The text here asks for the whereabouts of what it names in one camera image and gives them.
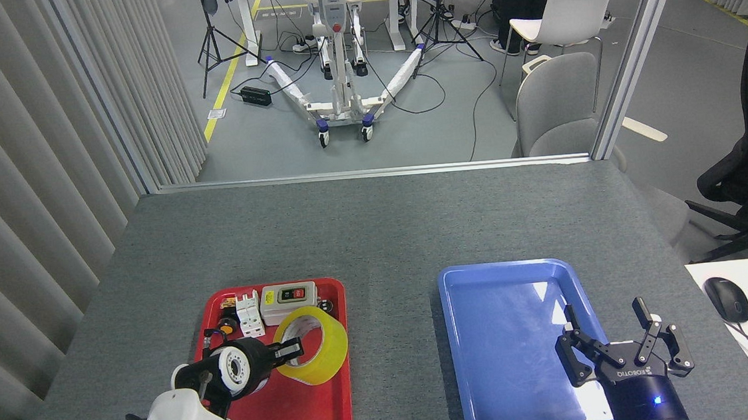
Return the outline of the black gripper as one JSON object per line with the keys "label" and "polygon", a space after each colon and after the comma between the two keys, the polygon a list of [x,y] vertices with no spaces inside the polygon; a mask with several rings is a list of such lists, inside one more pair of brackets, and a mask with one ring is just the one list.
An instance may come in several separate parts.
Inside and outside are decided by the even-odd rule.
{"label": "black gripper", "polygon": [[[590,337],[578,324],[574,306],[565,305],[567,323],[555,350],[570,384],[581,387],[593,378],[594,367],[578,360],[578,350],[596,365],[614,420],[690,420],[668,372],[686,377],[695,367],[682,329],[650,313],[641,297],[634,298],[632,308],[646,331],[640,347],[637,342],[606,344]],[[669,351],[668,364],[653,354],[658,339]],[[617,366],[617,358],[625,360],[623,367]]]}
{"label": "black gripper", "polygon": [[304,355],[301,338],[287,339],[269,345],[256,338],[244,338],[243,347],[250,370],[246,382],[247,391],[260,390],[268,382],[275,367],[301,365],[300,359]]}

